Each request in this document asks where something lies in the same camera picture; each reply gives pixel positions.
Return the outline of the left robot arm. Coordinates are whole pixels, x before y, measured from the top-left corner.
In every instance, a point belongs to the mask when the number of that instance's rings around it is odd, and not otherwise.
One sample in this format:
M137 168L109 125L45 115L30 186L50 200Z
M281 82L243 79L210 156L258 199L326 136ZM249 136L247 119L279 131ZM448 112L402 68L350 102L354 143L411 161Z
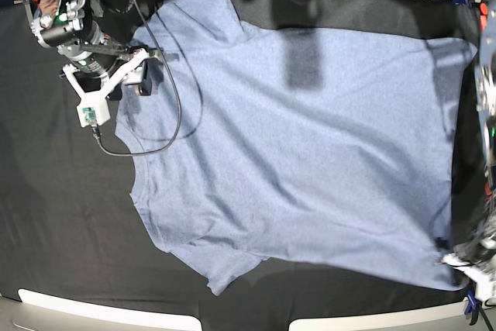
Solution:
M472 237L455 246L442 262L460 271L472 281L495 282L495 4L487 7L486 26L480 34L474 83L477 114L481 129L489 198Z

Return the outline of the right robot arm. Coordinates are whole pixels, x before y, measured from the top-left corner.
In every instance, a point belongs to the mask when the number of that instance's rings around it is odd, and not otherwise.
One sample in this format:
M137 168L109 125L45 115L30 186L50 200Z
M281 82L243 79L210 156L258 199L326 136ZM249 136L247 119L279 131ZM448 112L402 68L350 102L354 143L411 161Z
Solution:
M114 9L101 0L22 1L38 43L69 60L62 75L79 97L99 93L103 99L119 100L123 84L137 86L141 95L150 93L145 82L148 60L166 62L156 38L151 47L132 47L108 36L102 19ZM148 28L138 0L130 3Z

